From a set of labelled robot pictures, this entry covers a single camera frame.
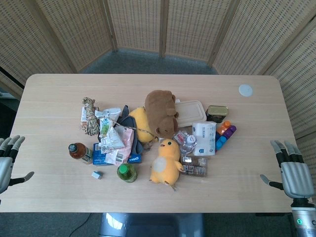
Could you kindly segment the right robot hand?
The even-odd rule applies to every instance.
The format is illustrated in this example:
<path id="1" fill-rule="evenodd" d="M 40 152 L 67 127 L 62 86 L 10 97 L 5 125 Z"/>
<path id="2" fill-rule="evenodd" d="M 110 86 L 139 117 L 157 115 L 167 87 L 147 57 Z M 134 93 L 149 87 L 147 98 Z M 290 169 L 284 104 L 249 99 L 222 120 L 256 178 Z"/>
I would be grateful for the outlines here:
<path id="1" fill-rule="evenodd" d="M 288 141 L 281 143 L 271 140 L 270 144 L 278 161 L 282 182 L 271 181 L 264 174 L 260 175 L 261 180 L 271 187 L 283 190 L 292 199 L 311 198 L 315 194 L 312 175 L 298 147 Z"/>

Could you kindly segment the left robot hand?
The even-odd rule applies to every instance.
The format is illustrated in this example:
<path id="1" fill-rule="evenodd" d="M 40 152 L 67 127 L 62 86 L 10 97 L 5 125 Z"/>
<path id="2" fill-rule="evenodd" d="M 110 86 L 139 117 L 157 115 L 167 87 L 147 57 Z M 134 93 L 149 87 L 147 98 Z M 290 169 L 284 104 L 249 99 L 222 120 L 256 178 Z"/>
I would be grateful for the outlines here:
<path id="1" fill-rule="evenodd" d="M 0 138 L 0 194 L 10 186 L 27 182 L 34 175 L 34 172 L 31 171 L 24 177 L 11 178 L 16 157 L 24 141 L 25 137 L 20 135 L 13 138 Z"/>

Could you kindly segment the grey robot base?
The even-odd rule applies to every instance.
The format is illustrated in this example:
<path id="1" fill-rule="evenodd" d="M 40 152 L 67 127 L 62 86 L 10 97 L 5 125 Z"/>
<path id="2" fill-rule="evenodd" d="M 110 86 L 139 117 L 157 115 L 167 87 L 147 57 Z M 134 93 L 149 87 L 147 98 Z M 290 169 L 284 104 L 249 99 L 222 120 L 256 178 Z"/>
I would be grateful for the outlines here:
<path id="1" fill-rule="evenodd" d="M 205 237 L 203 215 L 106 212 L 98 237 Z"/>

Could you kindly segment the brown tea bottle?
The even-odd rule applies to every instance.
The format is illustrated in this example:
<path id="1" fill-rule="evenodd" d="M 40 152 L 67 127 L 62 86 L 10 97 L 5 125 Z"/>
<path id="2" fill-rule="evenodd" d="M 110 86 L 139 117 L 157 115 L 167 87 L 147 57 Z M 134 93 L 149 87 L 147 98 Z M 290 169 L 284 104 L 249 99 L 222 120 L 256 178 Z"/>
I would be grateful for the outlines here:
<path id="1" fill-rule="evenodd" d="M 85 164 L 92 164 L 93 152 L 83 143 L 72 143 L 68 146 L 69 155 Z"/>

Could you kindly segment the colourful toy blocks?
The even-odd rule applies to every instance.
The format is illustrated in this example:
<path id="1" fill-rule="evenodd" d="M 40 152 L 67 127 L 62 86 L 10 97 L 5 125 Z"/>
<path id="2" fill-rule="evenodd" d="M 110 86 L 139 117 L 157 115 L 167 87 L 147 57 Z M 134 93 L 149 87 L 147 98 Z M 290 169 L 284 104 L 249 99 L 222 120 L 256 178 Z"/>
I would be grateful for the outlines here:
<path id="1" fill-rule="evenodd" d="M 236 130 L 237 127 L 232 125 L 229 120 L 224 121 L 220 126 L 218 126 L 215 134 L 215 152 L 222 149 Z"/>

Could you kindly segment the blue Oreo box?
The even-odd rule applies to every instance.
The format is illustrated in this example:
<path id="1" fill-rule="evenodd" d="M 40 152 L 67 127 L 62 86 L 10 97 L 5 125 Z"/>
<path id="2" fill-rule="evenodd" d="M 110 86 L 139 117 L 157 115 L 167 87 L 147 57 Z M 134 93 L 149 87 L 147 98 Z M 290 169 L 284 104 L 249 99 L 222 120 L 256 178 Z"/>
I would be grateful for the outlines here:
<path id="1" fill-rule="evenodd" d="M 141 163 L 142 162 L 141 154 L 139 155 L 131 154 L 127 162 L 128 163 Z M 106 162 L 106 154 L 101 153 L 101 148 L 99 147 L 98 143 L 93 144 L 92 164 L 95 166 L 113 165 Z"/>

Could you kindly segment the white tissue pack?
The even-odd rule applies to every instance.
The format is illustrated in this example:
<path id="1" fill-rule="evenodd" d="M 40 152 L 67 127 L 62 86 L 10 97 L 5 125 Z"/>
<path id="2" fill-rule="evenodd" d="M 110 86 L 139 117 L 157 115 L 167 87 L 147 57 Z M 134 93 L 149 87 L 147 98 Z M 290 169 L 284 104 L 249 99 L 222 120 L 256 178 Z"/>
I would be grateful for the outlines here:
<path id="1" fill-rule="evenodd" d="M 194 156 L 215 155 L 216 123 L 212 121 L 195 122 L 192 125 L 192 134 L 196 138 Z"/>

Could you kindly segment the white round table cap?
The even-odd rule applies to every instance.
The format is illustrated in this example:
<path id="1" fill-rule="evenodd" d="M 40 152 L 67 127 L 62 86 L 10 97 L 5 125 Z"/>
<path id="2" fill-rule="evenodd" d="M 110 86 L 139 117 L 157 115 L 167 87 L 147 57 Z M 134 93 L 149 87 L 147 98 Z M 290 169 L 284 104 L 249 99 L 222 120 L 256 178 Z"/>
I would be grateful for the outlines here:
<path id="1" fill-rule="evenodd" d="M 241 84 L 238 88 L 240 95 L 250 97 L 253 95 L 253 88 L 248 84 Z"/>

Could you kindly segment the dark green tin can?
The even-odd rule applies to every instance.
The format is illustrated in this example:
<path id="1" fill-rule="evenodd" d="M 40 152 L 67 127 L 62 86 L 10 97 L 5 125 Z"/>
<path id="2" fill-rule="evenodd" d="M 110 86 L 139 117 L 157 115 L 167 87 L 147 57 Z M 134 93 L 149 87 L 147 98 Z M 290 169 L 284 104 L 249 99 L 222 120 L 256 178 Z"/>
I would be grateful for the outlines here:
<path id="1" fill-rule="evenodd" d="M 206 110 L 206 120 L 221 123 L 229 114 L 227 106 L 210 105 Z"/>

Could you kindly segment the brown snack packet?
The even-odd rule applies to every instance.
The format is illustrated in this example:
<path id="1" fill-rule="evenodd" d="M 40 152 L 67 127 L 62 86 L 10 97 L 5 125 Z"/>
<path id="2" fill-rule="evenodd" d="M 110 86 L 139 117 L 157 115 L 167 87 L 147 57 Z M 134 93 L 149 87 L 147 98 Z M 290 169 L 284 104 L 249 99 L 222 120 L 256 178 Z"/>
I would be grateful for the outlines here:
<path id="1" fill-rule="evenodd" d="M 207 176 L 207 158 L 182 156 L 180 162 L 184 168 L 183 173 L 196 177 Z"/>

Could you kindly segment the green white snack bag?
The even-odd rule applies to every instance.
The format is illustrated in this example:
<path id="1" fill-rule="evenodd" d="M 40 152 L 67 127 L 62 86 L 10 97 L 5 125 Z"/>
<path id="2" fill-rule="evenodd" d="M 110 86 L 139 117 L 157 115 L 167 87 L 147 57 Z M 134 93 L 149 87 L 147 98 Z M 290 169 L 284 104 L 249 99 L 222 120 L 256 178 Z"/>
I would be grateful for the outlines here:
<path id="1" fill-rule="evenodd" d="M 124 147 L 124 143 L 114 126 L 120 116 L 120 108 L 110 108 L 103 111 L 95 111 L 95 116 L 100 124 L 100 148 L 101 152 L 108 153 Z"/>

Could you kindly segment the clear plastic water bottle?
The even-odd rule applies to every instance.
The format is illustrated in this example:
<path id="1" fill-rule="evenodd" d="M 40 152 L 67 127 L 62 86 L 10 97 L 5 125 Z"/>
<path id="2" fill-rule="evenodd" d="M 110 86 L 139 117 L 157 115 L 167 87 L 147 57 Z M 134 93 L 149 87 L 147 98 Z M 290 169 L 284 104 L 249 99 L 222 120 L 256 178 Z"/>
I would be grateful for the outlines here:
<path id="1" fill-rule="evenodd" d="M 185 137 L 183 143 L 180 145 L 180 153 L 184 156 L 191 153 L 197 144 L 197 139 L 194 135 L 188 135 Z"/>

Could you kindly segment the pink snack packet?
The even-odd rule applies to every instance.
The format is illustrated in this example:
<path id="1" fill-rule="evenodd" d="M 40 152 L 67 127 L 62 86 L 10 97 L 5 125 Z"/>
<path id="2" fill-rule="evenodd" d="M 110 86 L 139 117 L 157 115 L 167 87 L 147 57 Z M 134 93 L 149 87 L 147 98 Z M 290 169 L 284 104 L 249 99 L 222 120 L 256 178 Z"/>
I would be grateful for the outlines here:
<path id="1" fill-rule="evenodd" d="M 131 154 L 132 144 L 134 141 L 134 130 L 120 126 L 116 126 L 114 130 L 118 133 L 124 147 L 106 153 L 105 162 L 119 166 L 122 163 L 127 163 Z"/>

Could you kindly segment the red white small packet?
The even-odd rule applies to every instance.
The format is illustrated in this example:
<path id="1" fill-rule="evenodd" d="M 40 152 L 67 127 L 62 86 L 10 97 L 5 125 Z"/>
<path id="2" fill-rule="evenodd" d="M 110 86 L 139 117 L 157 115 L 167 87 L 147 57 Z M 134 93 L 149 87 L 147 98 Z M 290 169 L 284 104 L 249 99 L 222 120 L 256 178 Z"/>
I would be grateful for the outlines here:
<path id="1" fill-rule="evenodd" d="M 189 134 L 187 133 L 187 131 L 185 130 L 178 130 L 174 136 L 173 136 L 173 140 L 175 140 L 179 145 L 182 145 L 187 137 L 189 136 Z"/>

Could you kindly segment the green tea bottle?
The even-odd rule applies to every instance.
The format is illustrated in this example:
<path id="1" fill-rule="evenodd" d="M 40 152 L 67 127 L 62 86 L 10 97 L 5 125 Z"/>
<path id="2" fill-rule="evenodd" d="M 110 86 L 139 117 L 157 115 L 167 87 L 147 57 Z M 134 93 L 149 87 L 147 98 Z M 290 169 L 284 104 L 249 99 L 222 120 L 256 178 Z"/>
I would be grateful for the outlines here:
<path id="1" fill-rule="evenodd" d="M 137 179 L 137 172 L 133 165 L 129 163 L 123 163 L 117 168 L 118 177 L 127 182 L 132 183 Z"/>

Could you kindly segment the yellow chick plush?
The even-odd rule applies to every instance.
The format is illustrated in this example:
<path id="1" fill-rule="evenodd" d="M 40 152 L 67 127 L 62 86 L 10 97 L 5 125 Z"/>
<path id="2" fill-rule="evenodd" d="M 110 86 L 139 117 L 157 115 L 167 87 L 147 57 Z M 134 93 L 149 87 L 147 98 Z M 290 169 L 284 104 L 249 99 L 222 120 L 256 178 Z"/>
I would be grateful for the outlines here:
<path id="1" fill-rule="evenodd" d="M 152 162 L 149 180 L 174 188 L 184 167 L 180 163 L 180 149 L 176 141 L 164 139 L 158 148 L 158 157 Z"/>

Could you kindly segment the grey cloth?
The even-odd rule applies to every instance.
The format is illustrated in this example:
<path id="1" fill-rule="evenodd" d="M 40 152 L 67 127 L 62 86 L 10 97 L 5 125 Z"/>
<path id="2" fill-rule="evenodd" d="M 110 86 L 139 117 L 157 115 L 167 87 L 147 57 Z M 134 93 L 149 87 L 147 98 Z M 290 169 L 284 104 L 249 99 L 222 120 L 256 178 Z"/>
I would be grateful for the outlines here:
<path id="1" fill-rule="evenodd" d="M 136 126 L 136 120 L 134 117 L 129 115 L 129 108 L 127 105 L 124 106 L 121 116 L 119 116 L 117 123 L 119 123 L 122 126 L 131 127 L 134 130 L 134 139 L 132 143 L 132 149 L 131 153 L 134 155 L 139 155 L 143 151 L 143 146 L 141 142 L 138 140 L 138 134 L 135 130 Z"/>

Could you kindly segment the yellow round plush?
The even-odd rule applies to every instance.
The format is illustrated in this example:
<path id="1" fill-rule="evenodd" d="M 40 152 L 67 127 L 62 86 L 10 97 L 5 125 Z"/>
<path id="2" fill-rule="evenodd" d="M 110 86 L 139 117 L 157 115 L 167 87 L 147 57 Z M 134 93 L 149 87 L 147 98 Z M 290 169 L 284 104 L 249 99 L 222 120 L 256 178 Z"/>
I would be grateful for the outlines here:
<path id="1" fill-rule="evenodd" d="M 138 140 L 142 143 L 156 142 L 158 138 L 149 128 L 148 118 L 144 107 L 138 107 L 129 113 L 135 119 Z"/>

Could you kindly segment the brown bear plush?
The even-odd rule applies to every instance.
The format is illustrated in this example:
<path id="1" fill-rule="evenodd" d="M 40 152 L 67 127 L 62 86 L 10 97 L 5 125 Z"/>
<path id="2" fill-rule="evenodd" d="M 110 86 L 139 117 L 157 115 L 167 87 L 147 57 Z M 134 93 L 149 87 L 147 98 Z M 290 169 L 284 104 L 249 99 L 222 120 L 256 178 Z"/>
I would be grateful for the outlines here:
<path id="1" fill-rule="evenodd" d="M 168 90 L 154 90 L 145 99 L 145 111 L 151 132 L 164 139 L 171 139 L 178 130 L 178 112 L 175 95 Z"/>

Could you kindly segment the wicker folding screen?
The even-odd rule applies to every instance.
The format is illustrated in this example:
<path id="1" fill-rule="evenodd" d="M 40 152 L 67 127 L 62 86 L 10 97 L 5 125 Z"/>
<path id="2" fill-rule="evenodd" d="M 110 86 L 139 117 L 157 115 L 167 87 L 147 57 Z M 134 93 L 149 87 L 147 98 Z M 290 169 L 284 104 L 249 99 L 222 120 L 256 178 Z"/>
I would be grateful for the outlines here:
<path id="1" fill-rule="evenodd" d="M 129 48 L 278 79 L 294 135 L 316 166 L 316 0 L 0 0 L 0 89 L 77 73 Z"/>

